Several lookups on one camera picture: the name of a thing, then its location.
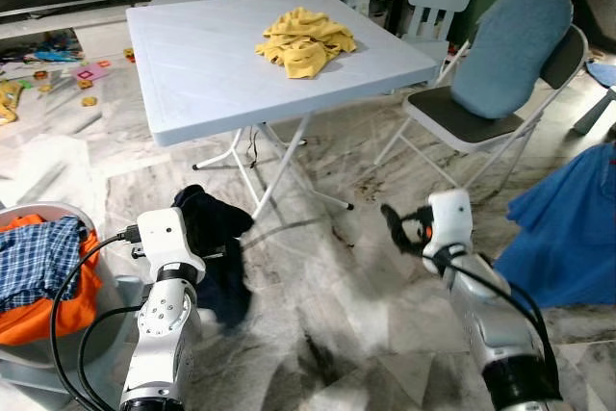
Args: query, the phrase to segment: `black garment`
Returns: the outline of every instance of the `black garment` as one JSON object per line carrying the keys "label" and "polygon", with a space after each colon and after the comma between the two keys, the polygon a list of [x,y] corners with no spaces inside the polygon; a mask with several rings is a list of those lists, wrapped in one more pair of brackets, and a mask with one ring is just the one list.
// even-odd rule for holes
{"label": "black garment", "polygon": [[190,185],[175,195],[171,207],[182,211],[194,254],[205,258],[224,245],[222,257],[205,260],[206,274],[196,287],[197,306],[213,310],[226,328],[237,326],[244,320],[252,298],[244,284],[242,248],[237,238],[252,226],[252,217],[205,193],[199,185]]}

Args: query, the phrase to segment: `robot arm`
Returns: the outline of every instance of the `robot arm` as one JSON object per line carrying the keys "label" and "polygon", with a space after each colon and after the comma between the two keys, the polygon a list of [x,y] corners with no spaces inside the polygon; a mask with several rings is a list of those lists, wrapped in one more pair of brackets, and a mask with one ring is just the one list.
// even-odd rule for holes
{"label": "robot arm", "polygon": [[[507,295],[511,293],[508,283],[473,252],[468,194],[463,190],[435,193],[428,204],[405,218],[387,205],[381,212],[400,251],[423,256],[428,270],[442,277],[495,409],[571,411],[550,379],[526,318],[484,284],[451,268],[466,270]],[[422,243],[410,242],[401,226],[405,219],[422,224]]]}
{"label": "robot arm", "polygon": [[146,212],[137,225],[156,282],[139,311],[139,341],[119,409],[181,411],[193,367],[192,345],[201,336],[194,287],[203,279],[205,264],[187,244],[178,208]]}

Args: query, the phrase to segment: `yellow towel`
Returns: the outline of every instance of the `yellow towel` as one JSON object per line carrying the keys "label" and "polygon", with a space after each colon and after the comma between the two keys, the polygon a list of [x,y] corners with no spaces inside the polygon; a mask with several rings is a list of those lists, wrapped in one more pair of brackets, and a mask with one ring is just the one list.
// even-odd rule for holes
{"label": "yellow towel", "polygon": [[287,77],[292,79],[315,77],[341,51],[357,48],[346,26],[330,20],[325,13],[302,7],[280,16],[263,36],[269,40],[258,44],[255,52],[274,64],[284,65]]}

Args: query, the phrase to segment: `orange cloth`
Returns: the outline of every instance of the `orange cloth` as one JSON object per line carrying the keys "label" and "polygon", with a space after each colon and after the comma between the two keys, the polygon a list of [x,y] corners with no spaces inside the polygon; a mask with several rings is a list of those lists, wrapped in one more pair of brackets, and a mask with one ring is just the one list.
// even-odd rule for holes
{"label": "orange cloth", "polygon": [[[7,226],[0,226],[0,232],[19,226],[43,223],[37,215],[16,218]],[[98,244],[96,233],[90,234],[80,244],[79,252],[83,257]],[[90,325],[96,317],[96,294],[103,283],[94,271],[98,262],[98,252],[94,253],[81,267],[75,297],[60,302],[57,317],[58,336],[65,336]],[[35,303],[13,308],[0,313],[0,344],[19,346],[40,339],[49,339],[49,316],[53,300],[42,298]]]}

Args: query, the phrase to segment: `plaid shirt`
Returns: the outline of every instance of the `plaid shirt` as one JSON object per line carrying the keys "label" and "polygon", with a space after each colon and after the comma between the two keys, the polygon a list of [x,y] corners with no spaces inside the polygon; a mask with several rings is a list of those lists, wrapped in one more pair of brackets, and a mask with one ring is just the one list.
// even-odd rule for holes
{"label": "plaid shirt", "polygon": [[[0,233],[0,313],[54,298],[79,262],[82,232],[86,228],[78,218],[63,217]],[[62,300],[73,298],[78,280],[79,272]]]}

